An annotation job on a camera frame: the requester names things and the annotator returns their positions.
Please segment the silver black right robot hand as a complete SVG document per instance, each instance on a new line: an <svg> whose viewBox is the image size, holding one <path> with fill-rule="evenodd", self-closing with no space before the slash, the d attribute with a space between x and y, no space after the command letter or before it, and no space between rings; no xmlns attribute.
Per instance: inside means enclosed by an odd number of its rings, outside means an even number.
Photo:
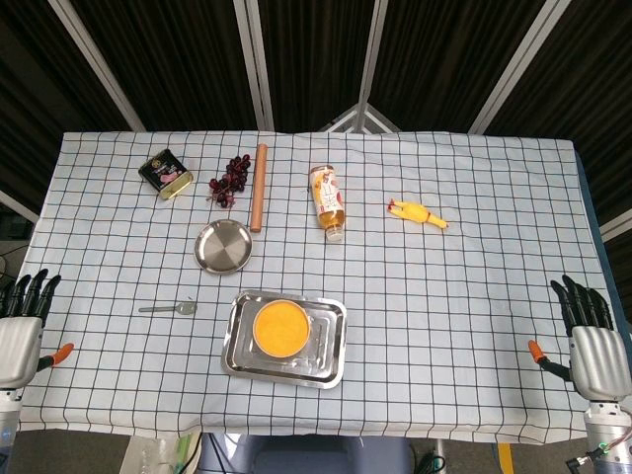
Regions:
<svg viewBox="0 0 632 474"><path fill-rule="evenodd" d="M562 365L549 359L536 341L529 352L542 370L574 384L591 402L620 402L631 394L631 373L625 344L614 328L606 300L569 276L551 286L561 305L570 359Z"/></svg>

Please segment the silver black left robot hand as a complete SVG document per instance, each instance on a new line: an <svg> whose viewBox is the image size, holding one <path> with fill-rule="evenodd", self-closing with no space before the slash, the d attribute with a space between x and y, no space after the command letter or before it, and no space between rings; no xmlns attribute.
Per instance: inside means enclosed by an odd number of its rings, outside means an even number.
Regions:
<svg viewBox="0 0 632 474"><path fill-rule="evenodd" d="M62 363L74 350L68 343L53 355L40 355L41 339L61 276L47 284L48 270L25 275L1 290L1 390L26 387L37 372Z"/></svg>

